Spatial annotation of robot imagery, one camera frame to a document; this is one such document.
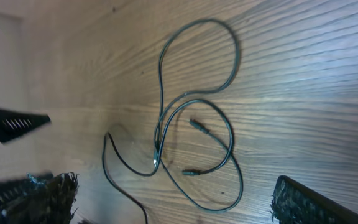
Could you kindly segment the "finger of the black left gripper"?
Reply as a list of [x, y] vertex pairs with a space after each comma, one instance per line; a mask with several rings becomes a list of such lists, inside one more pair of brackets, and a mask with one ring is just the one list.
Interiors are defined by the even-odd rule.
[[45, 114], [20, 113], [0, 109], [0, 142], [12, 141], [49, 122], [50, 118]]

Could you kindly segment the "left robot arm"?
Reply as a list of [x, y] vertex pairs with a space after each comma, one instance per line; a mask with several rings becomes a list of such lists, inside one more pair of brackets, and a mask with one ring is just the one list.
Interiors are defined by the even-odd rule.
[[[46, 114], [20, 113], [0, 109], [0, 142], [21, 138], [50, 122]], [[0, 206], [34, 191], [37, 184], [28, 178], [0, 182]]]

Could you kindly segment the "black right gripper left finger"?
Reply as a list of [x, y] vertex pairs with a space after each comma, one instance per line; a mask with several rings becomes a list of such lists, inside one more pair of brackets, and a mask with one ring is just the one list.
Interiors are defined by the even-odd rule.
[[0, 224], [70, 223], [78, 191], [78, 175], [73, 172], [53, 175], [28, 174], [37, 188], [0, 206]]

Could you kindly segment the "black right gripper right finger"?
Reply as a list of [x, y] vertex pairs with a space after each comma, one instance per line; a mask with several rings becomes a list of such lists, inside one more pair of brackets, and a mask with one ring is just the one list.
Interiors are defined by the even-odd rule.
[[358, 214], [307, 186], [281, 175], [270, 204], [279, 224], [358, 224]]

